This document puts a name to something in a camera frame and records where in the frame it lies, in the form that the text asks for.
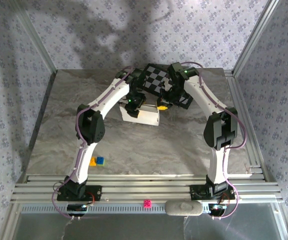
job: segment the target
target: wall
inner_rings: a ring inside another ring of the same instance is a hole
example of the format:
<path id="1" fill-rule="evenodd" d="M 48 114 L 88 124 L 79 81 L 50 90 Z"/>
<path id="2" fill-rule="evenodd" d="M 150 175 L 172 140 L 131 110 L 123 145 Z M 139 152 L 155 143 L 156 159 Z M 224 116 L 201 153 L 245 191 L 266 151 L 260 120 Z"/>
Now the wall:
<path id="1" fill-rule="evenodd" d="M 58 69 L 198 61 L 232 69 L 267 0 L 27 0 Z"/>
<path id="2" fill-rule="evenodd" d="M 288 207 L 288 0 L 238 76 L 264 161 Z"/>
<path id="3" fill-rule="evenodd" d="M 51 75 L 7 3 L 0 0 L 0 228 Z"/>

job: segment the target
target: marble surface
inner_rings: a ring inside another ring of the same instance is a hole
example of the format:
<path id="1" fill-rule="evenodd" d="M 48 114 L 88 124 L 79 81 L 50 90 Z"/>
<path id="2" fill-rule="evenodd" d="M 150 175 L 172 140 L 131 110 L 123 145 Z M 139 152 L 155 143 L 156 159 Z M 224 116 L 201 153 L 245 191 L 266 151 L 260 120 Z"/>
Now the marble surface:
<path id="1" fill-rule="evenodd" d="M 116 72 L 116 69 L 58 71 L 27 174 L 70 174 L 77 142 L 77 107 L 98 97 Z M 218 99 L 232 106 L 223 69 L 206 68 L 203 76 Z M 146 97 L 147 104 L 156 101 L 149 93 Z M 161 111 L 159 126 L 123 121 L 117 104 L 104 122 L 106 132 L 93 155 L 103 156 L 105 165 L 90 166 L 89 174 L 207 174 L 211 156 L 211 149 L 203 139 L 207 119 L 196 102 L 188 110 L 173 106 Z M 241 141 L 239 131 L 235 143 Z M 249 166 L 246 150 L 232 150 L 229 156 L 228 172 L 245 173 Z"/>

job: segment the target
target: yellow object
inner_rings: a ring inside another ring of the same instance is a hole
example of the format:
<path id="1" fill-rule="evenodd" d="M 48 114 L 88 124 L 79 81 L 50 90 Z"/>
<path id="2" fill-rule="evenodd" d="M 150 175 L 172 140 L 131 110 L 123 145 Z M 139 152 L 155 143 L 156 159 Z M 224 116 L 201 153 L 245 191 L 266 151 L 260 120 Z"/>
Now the yellow object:
<path id="1" fill-rule="evenodd" d="M 166 110 L 169 109 L 167 106 L 158 106 L 157 107 L 158 110 Z"/>
<path id="2" fill-rule="evenodd" d="M 96 166 L 96 157 L 92 156 L 92 158 L 90 159 L 89 165 L 92 167 Z"/>

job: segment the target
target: black and white checkerboard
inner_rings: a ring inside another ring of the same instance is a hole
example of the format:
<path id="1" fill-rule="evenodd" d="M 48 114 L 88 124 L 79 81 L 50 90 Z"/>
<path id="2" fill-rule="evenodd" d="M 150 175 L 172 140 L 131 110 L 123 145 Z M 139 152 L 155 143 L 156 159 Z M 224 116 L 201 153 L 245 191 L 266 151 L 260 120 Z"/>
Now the black and white checkerboard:
<path id="1" fill-rule="evenodd" d="M 167 74 L 166 70 L 162 67 L 150 63 L 143 70 L 142 74 L 145 74 L 146 77 L 143 90 L 159 97 L 160 89 L 165 88 L 163 86 L 163 82 L 165 81 L 165 79 L 167 79 L 165 78 Z M 175 105 L 178 105 L 184 109 L 188 109 L 191 105 L 192 100 L 193 98 L 187 94 L 186 96 L 182 96 L 180 98 L 179 104 Z"/>

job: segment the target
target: small block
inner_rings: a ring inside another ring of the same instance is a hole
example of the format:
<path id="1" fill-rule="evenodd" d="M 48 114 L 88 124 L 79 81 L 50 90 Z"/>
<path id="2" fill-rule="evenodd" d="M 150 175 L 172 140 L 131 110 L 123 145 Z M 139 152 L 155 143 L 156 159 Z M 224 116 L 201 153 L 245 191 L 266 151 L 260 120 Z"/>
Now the small block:
<path id="1" fill-rule="evenodd" d="M 89 165 L 92 167 L 96 166 L 96 157 L 92 156 L 92 158 L 90 159 Z"/>
<path id="2" fill-rule="evenodd" d="M 97 165 L 104 165 L 104 157 L 98 156 L 96 159 L 96 164 Z"/>
<path id="3" fill-rule="evenodd" d="M 143 207 L 145 209 L 150 209 L 152 207 L 152 201 L 149 199 L 145 199 L 143 202 Z"/>

